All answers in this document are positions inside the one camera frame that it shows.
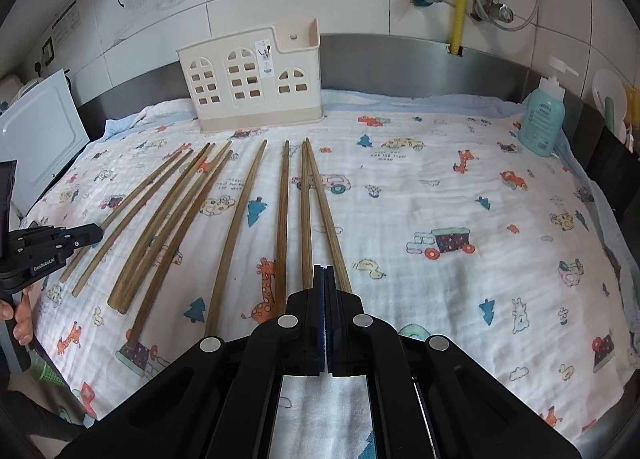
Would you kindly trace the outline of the person's left hand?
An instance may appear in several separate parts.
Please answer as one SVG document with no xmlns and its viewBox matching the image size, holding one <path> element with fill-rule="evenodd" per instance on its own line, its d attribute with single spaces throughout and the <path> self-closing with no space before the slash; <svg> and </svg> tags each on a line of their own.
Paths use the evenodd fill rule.
<svg viewBox="0 0 640 459">
<path fill-rule="evenodd" d="M 32 330 L 32 305 L 29 297 L 32 289 L 34 289 L 32 285 L 25 288 L 22 291 L 21 301 L 15 306 L 9 305 L 6 301 L 0 301 L 0 319 L 2 321 L 15 321 L 13 335 L 21 346 L 26 346 L 32 342 L 32 335 L 34 334 Z"/>
</svg>

